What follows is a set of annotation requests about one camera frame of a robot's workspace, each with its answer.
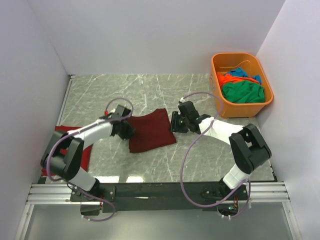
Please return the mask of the dark maroon t shirt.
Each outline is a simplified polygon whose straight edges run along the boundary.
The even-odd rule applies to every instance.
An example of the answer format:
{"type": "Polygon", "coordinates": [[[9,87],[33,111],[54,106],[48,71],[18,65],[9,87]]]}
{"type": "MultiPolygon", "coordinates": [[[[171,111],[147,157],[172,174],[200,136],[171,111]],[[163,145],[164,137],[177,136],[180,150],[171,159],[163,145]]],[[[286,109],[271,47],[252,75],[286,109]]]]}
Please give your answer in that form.
{"type": "Polygon", "coordinates": [[[174,134],[169,131],[170,120],[165,108],[157,108],[144,116],[132,116],[128,122],[135,129],[129,139],[130,153],[143,153],[177,142],[174,134]]]}

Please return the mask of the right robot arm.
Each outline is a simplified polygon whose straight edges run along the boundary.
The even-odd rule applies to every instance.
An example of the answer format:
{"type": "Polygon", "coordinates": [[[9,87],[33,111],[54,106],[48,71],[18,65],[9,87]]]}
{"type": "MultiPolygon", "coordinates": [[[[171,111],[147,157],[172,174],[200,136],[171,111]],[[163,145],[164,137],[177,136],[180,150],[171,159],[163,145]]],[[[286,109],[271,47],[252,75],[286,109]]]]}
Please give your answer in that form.
{"type": "Polygon", "coordinates": [[[237,194],[237,186],[272,156],[271,149],[254,124],[231,124],[208,114],[200,115],[193,102],[181,102],[179,111],[171,115],[169,131],[196,133],[222,141],[231,147],[234,165],[221,179],[219,193],[230,200],[237,194]]]}

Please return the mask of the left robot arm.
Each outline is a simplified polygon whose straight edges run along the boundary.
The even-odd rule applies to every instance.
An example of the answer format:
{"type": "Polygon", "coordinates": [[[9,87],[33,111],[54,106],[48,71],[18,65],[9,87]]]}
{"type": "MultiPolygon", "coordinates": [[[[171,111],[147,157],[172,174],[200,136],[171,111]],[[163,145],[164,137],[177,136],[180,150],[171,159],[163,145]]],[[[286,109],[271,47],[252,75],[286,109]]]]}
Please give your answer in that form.
{"type": "Polygon", "coordinates": [[[101,194],[100,182],[81,167],[83,151],[98,140],[119,136],[130,139],[135,129],[128,122],[132,111],[122,105],[95,122],[76,130],[56,130],[41,158],[40,165],[48,176],[54,174],[62,180],[82,189],[88,201],[96,200],[101,194]]]}

